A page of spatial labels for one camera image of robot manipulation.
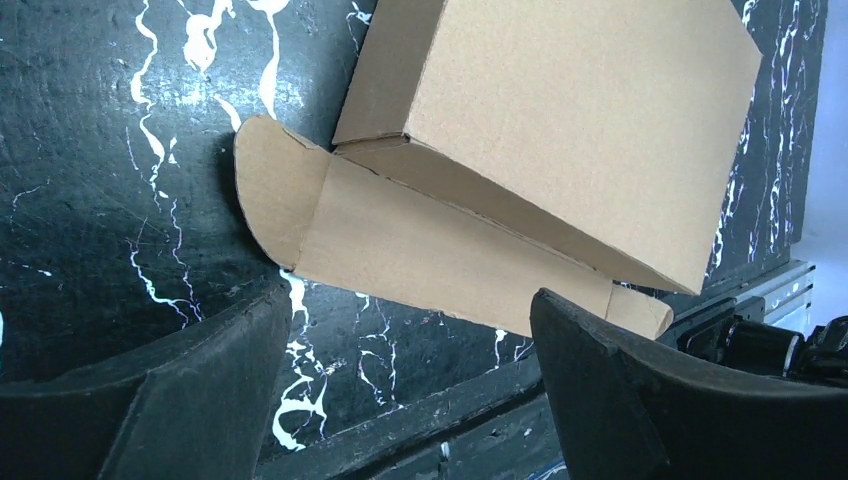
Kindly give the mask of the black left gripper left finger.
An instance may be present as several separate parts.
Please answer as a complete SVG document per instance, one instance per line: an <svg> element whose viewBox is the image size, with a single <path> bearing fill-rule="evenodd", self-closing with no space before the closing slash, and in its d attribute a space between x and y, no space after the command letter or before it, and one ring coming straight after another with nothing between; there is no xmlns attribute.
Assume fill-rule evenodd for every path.
<svg viewBox="0 0 848 480"><path fill-rule="evenodd" d="M45 382L1 387L5 479L250 479L291 327L273 285Z"/></svg>

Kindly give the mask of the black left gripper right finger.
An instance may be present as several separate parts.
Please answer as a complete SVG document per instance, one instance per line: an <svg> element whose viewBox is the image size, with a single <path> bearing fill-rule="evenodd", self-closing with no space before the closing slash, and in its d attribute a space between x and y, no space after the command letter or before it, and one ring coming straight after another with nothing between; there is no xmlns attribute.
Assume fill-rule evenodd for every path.
<svg viewBox="0 0 848 480"><path fill-rule="evenodd" d="M574 479L843 479L847 389L720 366L543 289L532 335Z"/></svg>

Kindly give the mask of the brown cardboard box sheet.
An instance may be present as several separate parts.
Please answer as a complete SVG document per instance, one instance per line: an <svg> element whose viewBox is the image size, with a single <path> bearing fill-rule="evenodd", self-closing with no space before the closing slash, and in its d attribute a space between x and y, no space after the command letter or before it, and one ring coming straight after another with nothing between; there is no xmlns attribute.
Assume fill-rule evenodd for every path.
<svg viewBox="0 0 848 480"><path fill-rule="evenodd" d="M326 150L234 138L247 226L322 284L531 332L550 289L644 337L698 294L762 54L728 1L381 1Z"/></svg>

